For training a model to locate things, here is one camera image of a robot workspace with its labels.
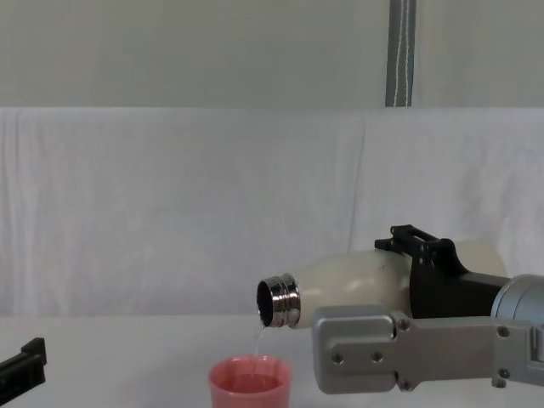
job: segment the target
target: table surface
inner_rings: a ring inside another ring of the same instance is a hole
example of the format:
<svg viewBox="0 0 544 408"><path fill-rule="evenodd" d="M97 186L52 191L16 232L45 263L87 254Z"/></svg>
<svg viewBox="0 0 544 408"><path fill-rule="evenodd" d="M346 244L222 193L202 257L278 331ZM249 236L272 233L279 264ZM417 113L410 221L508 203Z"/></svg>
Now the table surface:
<svg viewBox="0 0 544 408"><path fill-rule="evenodd" d="M252 353L255 315L0 319L0 357L45 337L47 381L10 402L29 408L209 408L207 372L219 360ZM544 388L490 380L428 382L411 393L324 395L316 386L307 329L267 329L260 354L294 371L291 408L537 407Z"/></svg>

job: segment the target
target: wrinkled fabric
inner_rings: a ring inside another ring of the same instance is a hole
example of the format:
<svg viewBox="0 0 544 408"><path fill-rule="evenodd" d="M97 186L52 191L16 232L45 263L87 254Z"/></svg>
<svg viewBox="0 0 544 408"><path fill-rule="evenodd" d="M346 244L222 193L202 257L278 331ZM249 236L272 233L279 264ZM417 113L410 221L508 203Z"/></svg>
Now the wrinkled fabric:
<svg viewBox="0 0 544 408"><path fill-rule="evenodd" d="M361 113L1 112L3 315L254 313L347 248Z"/></svg>
<svg viewBox="0 0 544 408"><path fill-rule="evenodd" d="M544 110L0 110L0 314L254 313L389 226L542 274Z"/></svg>

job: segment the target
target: bottle opening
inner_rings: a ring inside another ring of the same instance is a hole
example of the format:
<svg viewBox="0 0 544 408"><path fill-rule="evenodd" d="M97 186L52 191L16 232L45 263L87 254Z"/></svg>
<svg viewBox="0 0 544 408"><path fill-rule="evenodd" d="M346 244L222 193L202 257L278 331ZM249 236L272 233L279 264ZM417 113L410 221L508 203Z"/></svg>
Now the bottle opening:
<svg viewBox="0 0 544 408"><path fill-rule="evenodd" d="M257 307L264 327L269 327L274 315L272 291L268 284L262 280L257 286Z"/></svg>
<svg viewBox="0 0 544 408"><path fill-rule="evenodd" d="M288 274L261 280L257 307L264 327L296 326L300 318L297 282Z"/></svg>

